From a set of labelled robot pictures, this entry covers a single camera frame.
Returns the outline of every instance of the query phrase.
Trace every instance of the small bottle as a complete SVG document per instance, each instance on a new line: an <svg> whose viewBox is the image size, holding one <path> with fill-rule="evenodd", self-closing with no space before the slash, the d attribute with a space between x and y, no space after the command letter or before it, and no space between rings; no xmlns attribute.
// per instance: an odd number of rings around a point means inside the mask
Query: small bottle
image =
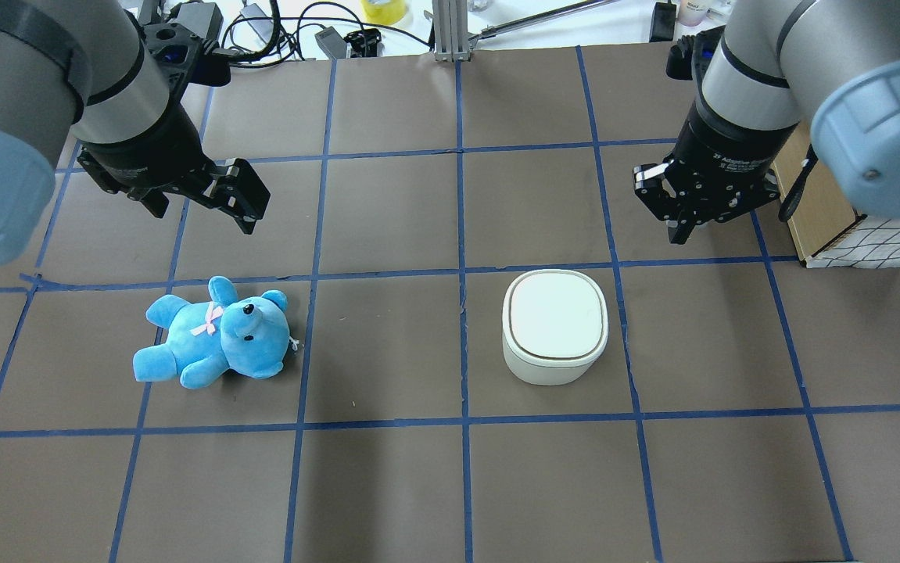
<svg viewBox="0 0 900 563"><path fill-rule="evenodd" d="M687 27L700 25L710 10L710 0L682 0L679 3L679 23Z"/></svg>
<svg viewBox="0 0 900 563"><path fill-rule="evenodd" d="M407 0L361 0L367 23L393 25L407 12Z"/></svg>

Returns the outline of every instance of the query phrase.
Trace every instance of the blue teddy bear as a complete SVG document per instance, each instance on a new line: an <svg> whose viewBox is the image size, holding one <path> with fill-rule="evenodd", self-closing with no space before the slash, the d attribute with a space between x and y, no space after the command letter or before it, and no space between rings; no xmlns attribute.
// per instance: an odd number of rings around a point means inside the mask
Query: blue teddy bear
<svg viewBox="0 0 900 563"><path fill-rule="evenodd" d="M286 324L286 296L277 289L238 299L229 279L210 279L209 303L163 296L147 307L147 321L167 329L163 345L134 355L139 382L167 381L179 375L182 387L199 389L225 371L261 380L282 370L282 358L295 339Z"/></svg>

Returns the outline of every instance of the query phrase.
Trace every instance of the black cable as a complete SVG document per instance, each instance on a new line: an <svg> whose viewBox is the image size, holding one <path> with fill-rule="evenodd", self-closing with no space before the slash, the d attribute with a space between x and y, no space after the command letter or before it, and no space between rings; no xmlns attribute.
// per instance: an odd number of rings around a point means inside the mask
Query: black cable
<svg viewBox="0 0 900 563"><path fill-rule="evenodd" d="M235 25L238 25L240 23L245 23L245 22L249 22L249 21L265 21L265 20L270 20L270 19L272 19L272 18L270 18L270 17L238 18L235 21L232 21L231 24L228 25L228 29L225 30L224 34L227 34L227 32L231 31L231 29L234 28ZM293 21L293 20L296 20L297 18L286 17L286 18L279 18L279 19L284 20L284 21ZM317 21L340 21L340 22L354 23L354 24L360 23L359 21L356 21L356 20L350 20L347 18L335 18L335 17L314 17L314 18L304 17L304 19L317 20ZM370 25L371 25L371 27L388 29L390 31L395 31L402 35L406 35L406 36L410 37L411 39L414 39L418 43L421 43L425 47L428 47L428 42L425 41L425 39L421 39L421 37L414 35L414 33L411 33L410 31L404 31L404 29L392 27L390 25L381 25L381 24L370 24Z"/></svg>
<svg viewBox="0 0 900 563"><path fill-rule="evenodd" d="M307 28L307 27L314 27L314 26L320 27L321 29L325 28L325 26L320 23L306 23L306 24L300 26L299 29L303 29L303 28ZM292 57L293 55L296 54L296 48L293 47L292 43L290 43L289 52L286 53L285 55L282 55L282 46L283 45L284 45L284 42L279 43L279 47L278 47L277 51L275 51L275 54L279 54L279 55L281 55L281 57L279 57L278 59L276 59L274 61L265 62L265 63L232 64L231 66L233 66L234 68L268 68L268 67L272 67L272 66L277 66L278 64L283 64L284 62L289 60L289 57Z"/></svg>
<svg viewBox="0 0 900 563"><path fill-rule="evenodd" d="M349 14L352 14L353 18L356 18L356 21L360 24L360 31L367 30L367 28L365 28L365 26L363 25L363 20L360 20L359 14L356 14L356 12L354 12L353 10L350 10L349 8L347 8L345 6L342 6L342 4L339 4L338 2L329 2L328 0L324 0L321 2L311 2L310 4L307 4L306 8L303 8L303 11L300 12L299 17L296 18L296 29L297 29L297 32L296 32L296 56L300 57L300 60L306 60L303 58L303 50L300 49L300 32L299 32L300 24L302 24L303 18L304 18L304 16L307 15L307 12L309 12L311 10L311 8L314 8L317 6L334 6L336 8L342 8L342 10L346 10L347 12L349 12Z"/></svg>
<svg viewBox="0 0 900 563"><path fill-rule="evenodd" d="M265 46L254 53L239 53L238 55L231 57L231 61L238 62L253 62L262 60L265 56L272 53L272 49L277 48L279 43L279 35L282 32L282 22L279 19L279 3L277 0L268 0L268 5L270 5L272 11L272 35L270 36L270 40L265 42Z"/></svg>

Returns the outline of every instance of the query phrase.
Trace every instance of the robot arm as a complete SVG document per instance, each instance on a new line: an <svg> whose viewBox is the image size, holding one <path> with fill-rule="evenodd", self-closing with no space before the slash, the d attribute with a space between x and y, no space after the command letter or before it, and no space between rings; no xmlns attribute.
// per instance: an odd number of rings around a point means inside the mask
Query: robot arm
<svg viewBox="0 0 900 563"><path fill-rule="evenodd" d="M670 242L778 199L770 167L804 118L853 206L900 217L900 2L739 0L725 28L672 48L667 71L695 79L697 98L672 153L634 179Z"/></svg>
<svg viewBox="0 0 900 563"><path fill-rule="evenodd" d="M52 197L68 131L106 192L156 217L178 193L253 231L270 193L245 160L204 156L179 103L189 82L229 82L236 54L215 42L215 8L210 21L207 38L174 19L140 27L117 0L0 0L0 264L22 253Z"/></svg>

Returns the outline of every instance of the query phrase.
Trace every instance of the teddy bear ear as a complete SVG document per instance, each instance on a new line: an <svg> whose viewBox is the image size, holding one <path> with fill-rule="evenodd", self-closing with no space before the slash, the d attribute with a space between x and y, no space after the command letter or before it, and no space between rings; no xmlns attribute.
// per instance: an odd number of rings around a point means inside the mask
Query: teddy bear ear
<svg viewBox="0 0 900 563"><path fill-rule="evenodd" d="M213 278L210 278L207 288L210 289L210 298L215 303L231 304L238 302L238 290L231 283L231 279L222 277L222 275L214 275Z"/></svg>
<svg viewBox="0 0 900 563"><path fill-rule="evenodd" d="M286 299L286 295L279 291L279 289L270 289L270 291L263 293L263 298L277 304L279 310L286 313L286 306L288 306L289 300Z"/></svg>

